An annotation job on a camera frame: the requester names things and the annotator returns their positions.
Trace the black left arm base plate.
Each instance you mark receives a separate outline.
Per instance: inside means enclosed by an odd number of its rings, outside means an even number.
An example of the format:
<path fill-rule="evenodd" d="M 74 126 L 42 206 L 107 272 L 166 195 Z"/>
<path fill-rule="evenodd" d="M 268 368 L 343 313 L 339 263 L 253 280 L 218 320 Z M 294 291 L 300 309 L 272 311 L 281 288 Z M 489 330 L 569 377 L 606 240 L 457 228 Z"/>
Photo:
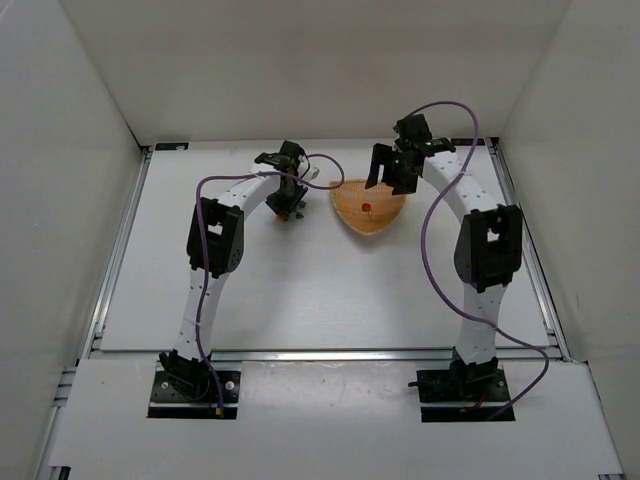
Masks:
<path fill-rule="evenodd" d="M 212 377 L 195 388 L 181 384 L 162 369 L 152 383 L 147 417 L 151 419 L 235 420 L 238 415 L 242 372 L 238 368 L 217 372 L 223 407 L 218 405 L 218 389 Z"/>

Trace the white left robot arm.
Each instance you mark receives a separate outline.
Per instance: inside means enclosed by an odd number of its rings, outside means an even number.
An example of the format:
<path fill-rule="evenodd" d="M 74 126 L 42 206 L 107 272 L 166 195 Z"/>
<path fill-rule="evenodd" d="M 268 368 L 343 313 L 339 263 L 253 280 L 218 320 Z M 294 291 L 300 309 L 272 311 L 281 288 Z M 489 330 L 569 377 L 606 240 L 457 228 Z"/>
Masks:
<path fill-rule="evenodd" d="M 247 173 L 211 175 L 197 183 L 186 245 L 190 283 L 183 320 L 172 349 L 159 355 L 170 384 L 188 402 L 210 402 L 217 410 L 226 403 L 210 342 L 222 290 L 244 255 L 245 221 L 261 204 L 283 221 L 300 218 L 310 189 L 355 199 L 365 186 L 346 178 L 333 157 L 308 154 L 291 141 L 275 153 L 259 154 Z"/>

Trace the woven fan-shaped fruit basket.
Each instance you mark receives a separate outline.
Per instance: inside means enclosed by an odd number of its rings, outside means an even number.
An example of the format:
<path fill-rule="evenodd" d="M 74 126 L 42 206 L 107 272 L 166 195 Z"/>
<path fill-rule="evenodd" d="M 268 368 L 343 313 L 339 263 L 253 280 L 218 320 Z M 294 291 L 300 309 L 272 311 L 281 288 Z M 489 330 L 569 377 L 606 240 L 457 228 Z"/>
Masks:
<path fill-rule="evenodd" d="M 407 195 L 393 194 L 383 183 L 365 187 L 365 179 L 348 179 L 341 186 L 331 181 L 329 191 L 338 217 L 358 234 L 371 236 L 387 229 L 399 216 Z"/>

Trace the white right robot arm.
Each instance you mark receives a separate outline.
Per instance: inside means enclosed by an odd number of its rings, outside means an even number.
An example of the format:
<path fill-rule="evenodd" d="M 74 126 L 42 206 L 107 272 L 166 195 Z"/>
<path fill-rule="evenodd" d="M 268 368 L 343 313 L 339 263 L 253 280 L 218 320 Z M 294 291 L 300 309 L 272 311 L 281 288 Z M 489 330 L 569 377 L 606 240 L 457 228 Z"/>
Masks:
<path fill-rule="evenodd" d="M 399 120 L 394 131 L 394 157 L 383 180 L 398 193 L 413 192 L 425 180 L 460 223 L 453 262 L 463 284 L 464 316 L 444 388 L 459 399 L 475 398 L 498 375 L 496 327 L 522 263 L 522 213 L 488 193 L 451 141 L 433 137 L 422 114 Z"/>

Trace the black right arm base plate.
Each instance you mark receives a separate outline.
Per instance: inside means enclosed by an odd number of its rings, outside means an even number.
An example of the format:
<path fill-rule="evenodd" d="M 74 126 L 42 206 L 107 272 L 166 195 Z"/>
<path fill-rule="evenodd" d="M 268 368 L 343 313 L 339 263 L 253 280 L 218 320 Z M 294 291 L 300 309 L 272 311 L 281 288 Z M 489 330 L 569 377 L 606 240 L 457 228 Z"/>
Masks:
<path fill-rule="evenodd" d="M 422 423 L 513 422 L 512 407 L 500 413 L 511 401 L 505 373 L 498 369 L 488 379 L 460 387 L 448 370 L 418 370 L 408 383 L 418 392 Z"/>

